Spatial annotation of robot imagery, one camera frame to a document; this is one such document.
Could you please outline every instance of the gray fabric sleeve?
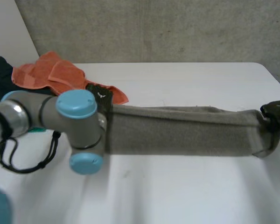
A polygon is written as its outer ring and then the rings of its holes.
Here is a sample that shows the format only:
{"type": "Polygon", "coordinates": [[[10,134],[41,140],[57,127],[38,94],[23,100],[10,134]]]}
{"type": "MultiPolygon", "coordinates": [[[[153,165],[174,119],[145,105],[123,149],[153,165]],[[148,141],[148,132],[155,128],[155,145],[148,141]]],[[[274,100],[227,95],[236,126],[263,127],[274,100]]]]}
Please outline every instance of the gray fabric sleeve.
{"type": "Polygon", "coordinates": [[[214,107],[114,105],[108,124],[111,154],[264,157],[278,145],[257,110],[230,112],[214,107]]]}

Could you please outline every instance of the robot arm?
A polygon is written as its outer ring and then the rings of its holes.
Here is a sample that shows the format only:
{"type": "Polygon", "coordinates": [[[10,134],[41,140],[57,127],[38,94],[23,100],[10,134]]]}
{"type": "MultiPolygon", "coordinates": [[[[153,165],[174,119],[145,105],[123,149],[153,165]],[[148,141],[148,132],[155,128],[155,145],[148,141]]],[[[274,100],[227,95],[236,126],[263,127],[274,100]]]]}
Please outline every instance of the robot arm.
{"type": "Polygon", "coordinates": [[[64,132],[72,148],[70,167],[82,175],[94,174],[103,162],[107,125],[97,107],[86,90],[67,91],[59,97],[10,92],[0,102],[0,142],[8,131],[17,137],[33,127],[64,132]]]}

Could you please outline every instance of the black cable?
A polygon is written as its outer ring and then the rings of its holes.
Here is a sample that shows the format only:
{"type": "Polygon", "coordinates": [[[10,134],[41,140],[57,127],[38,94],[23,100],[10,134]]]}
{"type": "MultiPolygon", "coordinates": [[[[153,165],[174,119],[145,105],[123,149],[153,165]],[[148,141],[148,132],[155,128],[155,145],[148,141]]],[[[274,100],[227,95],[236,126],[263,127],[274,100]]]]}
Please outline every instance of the black cable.
{"type": "Polygon", "coordinates": [[[52,159],[55,157],[56,155],[56,150],[57,150],[57,147],[58,147],[58,139],[60,138],[61,136],[61,133],[60,132],[56,132],[54,131],[53,132],[53,135],[52,135],[52,141],[51,141],[51,145],[50,145],[50,150],[49,150],[49,153],[48,155],[46,156],[46,158],[39,162],[35,167],[33,168],[28,168],[28,169],[17,169],[14,167],[13,165],[13,156],[14,156],[14,153],[16,151],[16,149],[18,148],[18,141],[13,138],[13,137],[9,137],[7,140],[12,140],[14,141],[14,148],[9,156],[9,165],[7,165],[4,161],[3,161],[3,156],[4,156],[4,151],[5,151],[5,148],[6,148],[6,141],[0,143],[0,164],[10,170],[10,171],[13,171],[15,173],[18,173],[18,174],[30,174],[30,173],[33,173],[39,169],[43,169],[46,167],[46,165],[52,161],[52,159]]]}

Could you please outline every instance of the white wall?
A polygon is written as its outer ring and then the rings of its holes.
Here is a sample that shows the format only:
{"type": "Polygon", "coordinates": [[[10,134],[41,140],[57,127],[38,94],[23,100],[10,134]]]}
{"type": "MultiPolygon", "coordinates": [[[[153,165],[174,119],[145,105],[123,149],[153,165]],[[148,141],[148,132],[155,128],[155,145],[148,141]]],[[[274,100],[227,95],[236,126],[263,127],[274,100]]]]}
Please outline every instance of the white wall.
{"type": "Polygon", "coordinates": [[[14,0],[0,0],[0,56],[12,66],[20,66],[38,59],[14,0]]]}

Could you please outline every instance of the black strap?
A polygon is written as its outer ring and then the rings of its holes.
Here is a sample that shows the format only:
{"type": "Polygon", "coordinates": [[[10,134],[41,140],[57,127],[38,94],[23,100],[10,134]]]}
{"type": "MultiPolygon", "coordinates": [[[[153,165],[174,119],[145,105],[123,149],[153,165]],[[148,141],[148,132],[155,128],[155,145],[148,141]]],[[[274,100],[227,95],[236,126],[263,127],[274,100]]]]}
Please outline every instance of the black strap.
{"type": "Polygon", "coordinates": [[[57,146],[58,146],[58,139],[60,138],[60,136],[61,136],[60,132],[56,132],[56,131],[53,132],[50,150],[49,150],[47,157],[43,161],[39,162],[35,167],[28,168],[28,169],[17,169],[14,167],[13,156],[14,156],[16,149],[18,148],[18,141],[15,138],[9,137],[9,140],[12,140],[14,142],[14,148],[13,148],[13,150],[9,156],[9,160],[8,160],[9,165],[3,161],[4,151],[5,151],[5,147],[6,147],[6,141],[0,143],[0,164],[5,169],[8,169],[8,170],[18,173],[18,174],[29,174],[29,173],[33,173],[39,169],[43,169],[55,157],[57,146]]]}
{"type": "Polygon", "coordinates": [[[12,135],[13,135],[13,129],[10,127],[8,121],[6,120],[6,118],[4,117],[4,115],[0,112],[0,125],[2,128],[2,134],[1,134],[1,138],[2,138],[2,142],[6,141],[7,139],[9,139],[12,135]]]}

